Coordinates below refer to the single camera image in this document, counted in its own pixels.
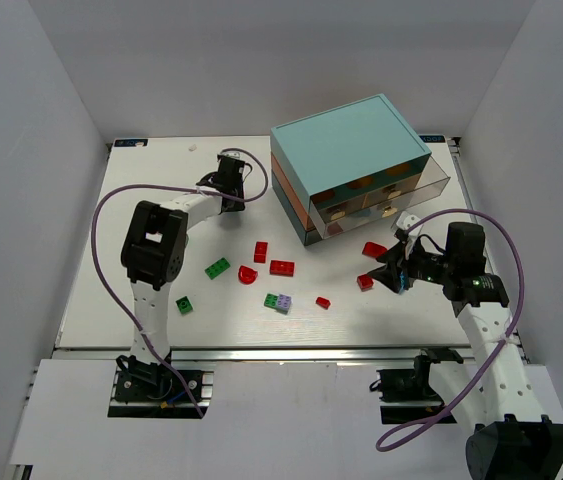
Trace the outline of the cyan long lego brick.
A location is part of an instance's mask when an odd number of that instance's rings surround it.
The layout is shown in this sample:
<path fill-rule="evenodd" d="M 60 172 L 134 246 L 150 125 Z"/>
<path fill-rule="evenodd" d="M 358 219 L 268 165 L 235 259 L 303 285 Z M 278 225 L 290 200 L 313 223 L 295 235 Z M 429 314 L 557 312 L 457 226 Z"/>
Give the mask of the cyan long lego brick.
<path fill-rule="evenodd" d="M 401 272 L 399 275 L 399 290 L 398 293 L 402 294 L 406 290 L 409 289 L 409 281 L 407 275 L 404 272 Z"/>

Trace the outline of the red square lego brick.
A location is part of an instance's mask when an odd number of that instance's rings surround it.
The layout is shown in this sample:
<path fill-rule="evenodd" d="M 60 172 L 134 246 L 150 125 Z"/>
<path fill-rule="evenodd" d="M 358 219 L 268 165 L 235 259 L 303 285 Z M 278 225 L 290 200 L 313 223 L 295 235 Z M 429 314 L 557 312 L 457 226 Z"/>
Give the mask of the red square lego brick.
<path fill-rule="evenodd" d="M 361 291 L 366 291 L 373 287 L 374 281 L 368 274 L 362 274 L 357 277 L 357 285 Z"/>

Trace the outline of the red curved lego brick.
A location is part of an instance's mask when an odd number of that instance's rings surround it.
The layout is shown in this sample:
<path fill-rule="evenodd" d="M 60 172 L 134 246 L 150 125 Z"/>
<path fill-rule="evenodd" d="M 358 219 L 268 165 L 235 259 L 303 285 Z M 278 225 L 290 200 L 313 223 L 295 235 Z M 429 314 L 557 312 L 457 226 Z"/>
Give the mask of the red curved lego brick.
<path fill-rule="evenodd" d="M 377 244 L 375 242 L 366 242 L 362 254 L 374 259 L 377 259 L 381 255 L 387 252 L 387 248 L 383 245 Z"/>

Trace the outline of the clear top drawer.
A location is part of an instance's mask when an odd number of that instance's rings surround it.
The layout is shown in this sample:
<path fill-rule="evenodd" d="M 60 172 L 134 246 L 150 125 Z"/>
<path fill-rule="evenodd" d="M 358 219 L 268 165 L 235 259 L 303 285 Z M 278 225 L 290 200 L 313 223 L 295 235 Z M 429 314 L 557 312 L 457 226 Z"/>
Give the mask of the clear top drawer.
<path fill-rule="evenodd" d="M 311 196 L 308 213 L 327 239 L 434 199 L 449 180 L 434 158 L 412 160 Z"/>

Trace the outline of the red rounded lego brick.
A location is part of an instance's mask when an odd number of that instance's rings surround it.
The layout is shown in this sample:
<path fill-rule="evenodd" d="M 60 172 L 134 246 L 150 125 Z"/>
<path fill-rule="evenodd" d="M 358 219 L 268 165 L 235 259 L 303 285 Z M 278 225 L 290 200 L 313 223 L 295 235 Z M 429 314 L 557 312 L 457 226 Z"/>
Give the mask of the red rounded lego brick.
<path fill-rule="evenodd" d="M 257 241 L 254 248 L 253 261 L 259 264 L 267 262 L 268 243 L 265 241 Z"/>

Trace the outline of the red arch lego piece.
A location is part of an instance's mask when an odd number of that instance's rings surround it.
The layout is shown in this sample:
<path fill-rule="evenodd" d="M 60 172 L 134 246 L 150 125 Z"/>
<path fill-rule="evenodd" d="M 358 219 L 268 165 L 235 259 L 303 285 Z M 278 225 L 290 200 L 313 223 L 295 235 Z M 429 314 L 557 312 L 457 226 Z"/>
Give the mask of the red arch lego piece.
<path fill-rule="evenodd" d="M 244 285 L 253 284 L 258 277 L 258 271 L 248 267 L 246 265 L 241 265 L 238 270 L 238 279 Z"/>

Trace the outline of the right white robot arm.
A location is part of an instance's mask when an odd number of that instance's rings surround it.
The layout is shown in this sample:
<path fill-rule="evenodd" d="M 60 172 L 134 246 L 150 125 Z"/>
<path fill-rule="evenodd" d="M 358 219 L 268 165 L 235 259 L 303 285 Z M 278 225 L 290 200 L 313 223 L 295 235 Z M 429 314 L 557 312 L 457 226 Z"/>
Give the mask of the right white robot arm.
<path fill-rule="evenodd" d="M 453 417 L 468 433 L 465 456 L 473 479 L 556 479 L 563 466 L 563 423 L 539 402 L 512 333 L 518 320 L 502 280 L 486 270 L 485 233 L 452 222 L 445 246 L 425 250 L 412 224 L 379 256 L 370 277 L 400 293 L 415 281 L 441 286 L 465 332 L 478 370 L 468 374 L 453 352 L 428 353 L 427 383 L 443 400 L 437 418 Z"/>

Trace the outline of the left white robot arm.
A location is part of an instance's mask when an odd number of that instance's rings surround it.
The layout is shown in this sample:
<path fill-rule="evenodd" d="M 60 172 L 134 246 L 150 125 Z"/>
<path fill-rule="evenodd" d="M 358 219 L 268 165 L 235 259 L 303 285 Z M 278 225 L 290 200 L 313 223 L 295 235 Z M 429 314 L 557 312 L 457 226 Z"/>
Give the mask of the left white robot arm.
<path fill-rule="evenodd" d="M 244 170 L 252 165 L 240 149 L 224 149 L 218 167 L 193 189 L 179 189 L 164 203 L 139 202 L 121 250 L 121 264 L 132 290 L 133 307 L 124 306 L 134 324 L 130 354 L 117 361 L 121 370 L 152 384 L 167 370 L 168 299 L 182 270 L 188 231 L 227 212 L 245 209 Z"/>

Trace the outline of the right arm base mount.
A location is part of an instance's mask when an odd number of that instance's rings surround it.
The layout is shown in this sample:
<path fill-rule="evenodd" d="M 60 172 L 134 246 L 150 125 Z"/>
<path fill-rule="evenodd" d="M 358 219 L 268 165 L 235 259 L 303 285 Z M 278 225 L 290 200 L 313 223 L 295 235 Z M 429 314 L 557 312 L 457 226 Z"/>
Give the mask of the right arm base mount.
<path fill-rule="evenodd" d="M 463 364 L 464 360 L 448 347 L 425 348 L 414 358 L 412 367 L 377 371 L 378 378 L 369 385 L 369 391 L 379 394 L 383 425 L 427 420 L 445 407 L 442 397 L 429 385 L 431 366 L 443 362 Z"/>

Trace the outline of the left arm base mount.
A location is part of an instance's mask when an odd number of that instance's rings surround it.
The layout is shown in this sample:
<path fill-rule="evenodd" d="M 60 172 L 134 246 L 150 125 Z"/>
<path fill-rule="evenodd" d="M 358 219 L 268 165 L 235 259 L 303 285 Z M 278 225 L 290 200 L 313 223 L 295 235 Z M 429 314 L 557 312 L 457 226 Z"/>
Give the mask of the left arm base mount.
<path fill-rule="evenodd" d="M 177 377 L 157 363 L 146 364 L 134 355 L 120 355 L 107 416 L 117 419 L 192 419 L 205 414 L 212 395 L 212 373 L 180 370 Z"/>

